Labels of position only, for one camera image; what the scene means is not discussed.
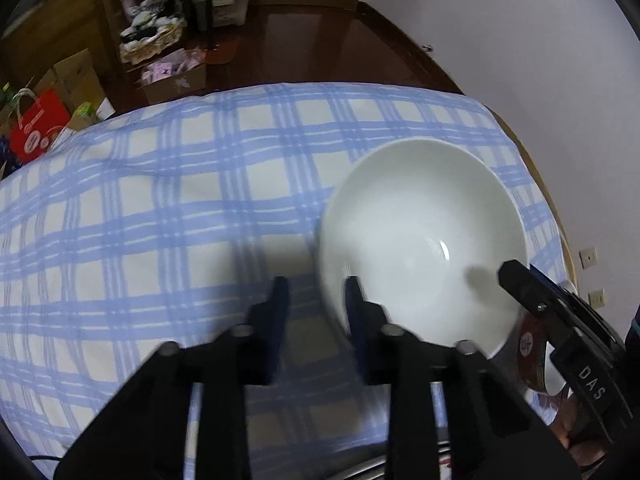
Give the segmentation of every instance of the clear plastic container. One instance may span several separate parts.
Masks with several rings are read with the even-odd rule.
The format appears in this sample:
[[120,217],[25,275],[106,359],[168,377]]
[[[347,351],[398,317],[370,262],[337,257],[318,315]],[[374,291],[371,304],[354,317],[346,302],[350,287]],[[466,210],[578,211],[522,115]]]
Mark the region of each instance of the clear plastic container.
[[[198,19],[198,29],[207,30],[207,15],[205,14],[205,0],[193,0]],[[249,0],[213,0],[213,26],[244,25]]]

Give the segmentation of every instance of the electrical outlet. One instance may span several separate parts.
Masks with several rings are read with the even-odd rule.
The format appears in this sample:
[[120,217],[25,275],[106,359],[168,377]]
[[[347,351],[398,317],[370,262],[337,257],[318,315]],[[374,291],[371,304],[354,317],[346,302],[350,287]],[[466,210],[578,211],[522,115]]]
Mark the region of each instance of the electrical outlet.
[[591,308],[593,309],[602,308],[605,305],[603,288],[592,290],[589,293],[589,305],[591,305]]
[[580,254],[580,264],[583,269],[588,269],[598,263],[598,255],[596,254],[595,247],[583,249],[578,254]]

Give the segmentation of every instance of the checkered tablecloth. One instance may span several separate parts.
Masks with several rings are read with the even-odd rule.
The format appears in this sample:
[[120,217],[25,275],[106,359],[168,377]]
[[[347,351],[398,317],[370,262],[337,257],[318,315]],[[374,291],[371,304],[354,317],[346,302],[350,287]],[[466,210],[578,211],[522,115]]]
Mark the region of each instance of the checkered tablecloth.
[[[479,102],[436,91],[276,84],[185,98],[94,126],[3,181],[0,415],[21,446],[61,456],[159,342],[212,339],[276,274],[292,305],[276,383],[248,395],[255,478],[320,479],[340,452],[383,441],[386,391],[360,383],[313,261],[334,185],[405,137],[481,158],[520,209],[532,263],[565,278],[516,147]],[[186,454],[192,471],[193,435]]]

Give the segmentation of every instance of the dark red floor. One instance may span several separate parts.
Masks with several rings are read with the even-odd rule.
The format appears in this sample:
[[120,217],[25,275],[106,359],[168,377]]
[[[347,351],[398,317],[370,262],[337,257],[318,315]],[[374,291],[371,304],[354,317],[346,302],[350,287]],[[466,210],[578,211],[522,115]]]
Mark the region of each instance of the dark red floor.
[[[348,81],[458,91],[453,82],[379,15],[328,7],[251,7],[234,59],[207,67],[205,95],[276,82]],[[104,82],[118,113],[147,103],[123,78]]]

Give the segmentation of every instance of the red gift bag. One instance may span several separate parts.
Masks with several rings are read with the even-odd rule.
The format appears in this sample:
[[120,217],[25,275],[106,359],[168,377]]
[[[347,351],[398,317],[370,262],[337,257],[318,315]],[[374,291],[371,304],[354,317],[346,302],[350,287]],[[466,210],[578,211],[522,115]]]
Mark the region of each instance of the red gift bag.
[[40,97],[28,89],[21,90],[20,94],[28,95],[35,102],[24,116],[20,113],[18,102],[18,124],[9,137],[9,148],[21,163],[26,164],[47,151],[51,137],[60,133],[71,117],[53,89]]

